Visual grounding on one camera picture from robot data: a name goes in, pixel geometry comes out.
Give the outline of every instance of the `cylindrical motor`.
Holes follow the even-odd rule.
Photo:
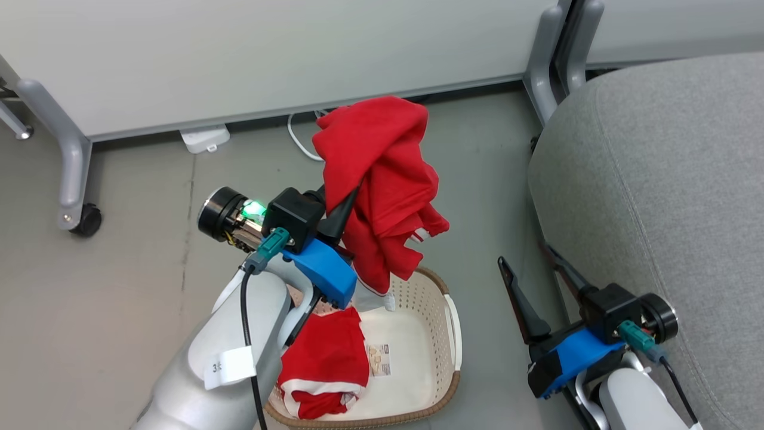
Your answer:
[[[236,217],[248,199],[229,187],[221,187],[204,201],[196,225],[199,231],[218,242],[228,240],[236,227]]]
[[[202,205],[196,225],[218,242],[228,242],[244,252],[252,252],[263,239],[265,208],[229,187],[212,193]]]
[[[643,327],[654,334],[656,343],[662,344],[679,332],[679,321],[674,308],[660,296],[648,293],[639,297],[642,305]]]

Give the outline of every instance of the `gray floor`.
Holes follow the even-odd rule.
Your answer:
[[[452,229],[420,250],[452,290],[464,365],[446,409],[400,428],[577,428],[563,398],[531,395],[527,349],[496,267],[506,256],[539,312],[562,324],[526,193],[533,108],[522,92],[428,107],[422,150]],[[203,200],[222,185],[262,200],[316,187],[322,165],[283,126],[233,126],[226,146],[197,156],[176,134],[102,145],[89,194],[104,223],[81,240],[56,228],[60,153],[35,125],[26,142],[0,129],[0,426],[127,429],[243,257],[196,230]],[[296,127],[306,142],[315,131]]]

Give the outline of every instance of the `white power strip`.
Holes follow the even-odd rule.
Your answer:
[[[192,154],[199,154],[204,151],[215,152],[218,150],[218,146],[228,142],[231,138],[231,133],[228,132],[225,124],[180,130],[180,135]]]

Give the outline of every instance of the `white label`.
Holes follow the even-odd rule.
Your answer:
[[[241,347],[211,356],[204,368],[204,388],[231,385],[255,376],[252,347]]]
[[[371,368],[372,376],[389,376],[392,374],[392,369],[390,368],[390,345],[369,345],[366,351],[369,355],[369,367]]]

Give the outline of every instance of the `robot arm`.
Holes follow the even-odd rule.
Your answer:
[[[503,257],[499,270],[515,311],[531,364],[528,384],[537,398],[565,393],[582,418],[599,430],[664,428],[687,430],[663,391],[648,376],[632,350],[663,365],[693,420],[700,428],[659,344],[678,333],[673,308],[652,293],[636,297],[618,284],[599,289],[589,283],[551,246],[542,245],[553,269],[579,304],[581,321],[552,333],[520,290]],[[599,382],[598,396],[584,388]]]
[[[345,308],[353,295],[356,275],[338,243],[355,195],[348,196],[323,220],[321,189],[300,194],[288,188],[270,202],[267,211],[227,187],[207,199],[197,220],[199,229],[250,255],[221,293],[212,315],[194,330],[154,384],[151,398],[132,429],[254,427],[261,413],[255,407],[254,387],[260,399],[267,401],[281,372],[281,355],[294,342],[318,301]],[[281,233],[286,238],[277,241]],[[273,243],[277,246],[268,248]],[[242,296],[245,278],[247,289]],[[303,293],[299,306],[293,305],[287,284]],[[233,380],[229,379],[235,376],[227,373],[233,366],[225,361],[230,357],[227,352],[245,346],[242,309],[248,316],[249,368],[257,375],[256,385],[247,380],[251,373]],[[205,388],[215,384],[219,386]]]

